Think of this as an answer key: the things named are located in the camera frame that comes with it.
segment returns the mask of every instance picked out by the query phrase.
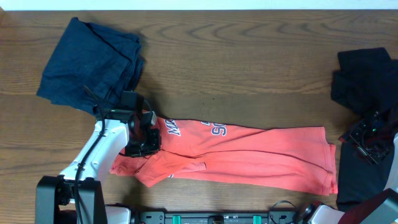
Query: white plastic part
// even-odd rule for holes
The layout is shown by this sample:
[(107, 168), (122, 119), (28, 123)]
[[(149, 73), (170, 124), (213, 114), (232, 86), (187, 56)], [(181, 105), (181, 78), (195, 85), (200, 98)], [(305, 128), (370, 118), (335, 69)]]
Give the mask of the white plastic part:
[[(95, 142), (102, 128), (102, 121), (97, 121), (94, 133), (80, 151), (75, 160), (64, 169), (60, 175), (64, 179), (75, 180), (78, 164), (81, 162), (86, 152)], [(105, 132), (103, 137), (88, 156), (79, 180), (85, 180), (92, 177), (95, 180), (103, 182), (109, 174), (109, 169), (119, 152), (127, 145), (129, 141), (129, 127), (118, 120), (106, 119)]]
[(394, 137), (394, 147), (394, 158), (392, 160), (390, 175), (388, 176), (384, 190), (391, 188), (398, 192), (398, 133)]
[(343, 215), (344, 212), (320, 205), (309, 219), (308, 224), (338, 224)]
[(128, 208), (107, 206), (106, 219), (109, 224), (130, 224), (131, 211)]

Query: wood grain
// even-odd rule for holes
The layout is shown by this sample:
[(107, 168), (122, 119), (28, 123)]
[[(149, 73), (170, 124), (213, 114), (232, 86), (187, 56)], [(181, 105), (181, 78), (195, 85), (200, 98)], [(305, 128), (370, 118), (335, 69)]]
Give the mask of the wood grain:
[[(34, 222), (37, 182), (57, 175), (91, 135), (93, 117), (35, 96), (74, 16), (141, 36), (147, 62), (137, 91), (162, 116), (256, 128), (325, 126), (338, 148), (338, 136), (356, 117), (329, 97), (337, 52), (385, 47), (398, 56), (396, 11), (6, 12), (0, 22), (0, 223)], [(336, 200), (182, 179), (148, 189), (115, 175), (103, 190), (107, 203), (170, 211), (258, 211), (279, 200)]]

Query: wooden table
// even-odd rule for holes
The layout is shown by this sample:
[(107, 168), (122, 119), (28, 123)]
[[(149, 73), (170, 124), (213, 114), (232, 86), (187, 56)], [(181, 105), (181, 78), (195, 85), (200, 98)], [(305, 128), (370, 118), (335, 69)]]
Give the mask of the wooden table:
[[(330, 100), (339, 51), (386, 47), (398, 57), (396, 11), (80, 11), (0, 16), (0, 223), (34, 221), (35, 187), (78, 154), (94, 118), (35, 96), (71, 17), (142, 37), (137, 91), (169, 118), (256, 128), (325, 126), (337, 138), (356, 117)], [(337, 165), (340, 153), (336, 155)], [(267, 210), (317, 195), (244, 184), (167, 179), (148, 189), (109, 175), (106, 203), (177, 210)]]

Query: wooden surface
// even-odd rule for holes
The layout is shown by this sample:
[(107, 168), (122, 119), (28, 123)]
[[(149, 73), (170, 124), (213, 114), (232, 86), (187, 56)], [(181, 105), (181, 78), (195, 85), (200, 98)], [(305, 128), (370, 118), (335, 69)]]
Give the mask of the wooden surface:
[[(256, 128), (325, 126), (337, 138), (356, 117), (330, 100), (343, 50), (398, 57), (396, 11), (5, 12), (0, 21), (0, 223), (34, 221), (35, 186), (57, 175), (90, 137), (94, 118), (35, 96), (71, 17), (142, 37), (137, 91), (159, 114)], [(176, 210), (267, 210), (320, 197), (271, 187), (167, 179), (148, 189), (109, 175), (106, 203)]]

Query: white background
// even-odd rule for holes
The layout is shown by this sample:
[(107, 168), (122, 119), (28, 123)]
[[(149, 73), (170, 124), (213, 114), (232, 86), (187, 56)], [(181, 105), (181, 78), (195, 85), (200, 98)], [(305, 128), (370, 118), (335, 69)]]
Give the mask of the white background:
[(398, 0), (0, 0), (13, 10), (398, 9)]

